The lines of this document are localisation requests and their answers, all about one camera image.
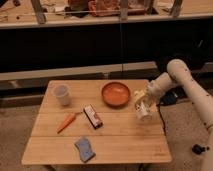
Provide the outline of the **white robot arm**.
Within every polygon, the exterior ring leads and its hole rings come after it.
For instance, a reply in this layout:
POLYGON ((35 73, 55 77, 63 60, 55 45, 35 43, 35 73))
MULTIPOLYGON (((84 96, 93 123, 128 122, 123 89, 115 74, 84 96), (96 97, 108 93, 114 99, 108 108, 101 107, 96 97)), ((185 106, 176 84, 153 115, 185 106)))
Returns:
POLYGON ((151 106, 160 101, 167 91, 180 86, 191 100, 195 110, 209 131, 207 147, 201 171, 213 171, 213 97, 201 87, 180 59, 167 64, 167 71, 149 82, 145 89, 134 92, 134 108, 139 119, 152 115, 151 106))

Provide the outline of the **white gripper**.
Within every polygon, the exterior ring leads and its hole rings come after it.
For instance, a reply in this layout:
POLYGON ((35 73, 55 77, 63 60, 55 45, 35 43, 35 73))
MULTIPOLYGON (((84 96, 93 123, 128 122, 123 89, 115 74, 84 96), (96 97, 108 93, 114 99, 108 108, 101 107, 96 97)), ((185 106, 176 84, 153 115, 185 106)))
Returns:
POLYGON ((159 93, 159 85, 155 81, 151 81, 148 83, 146 91, 136 90, 134 92, 134 102, 141 103, 145 101, 145 104, 150 107, 158 100, 159 93))

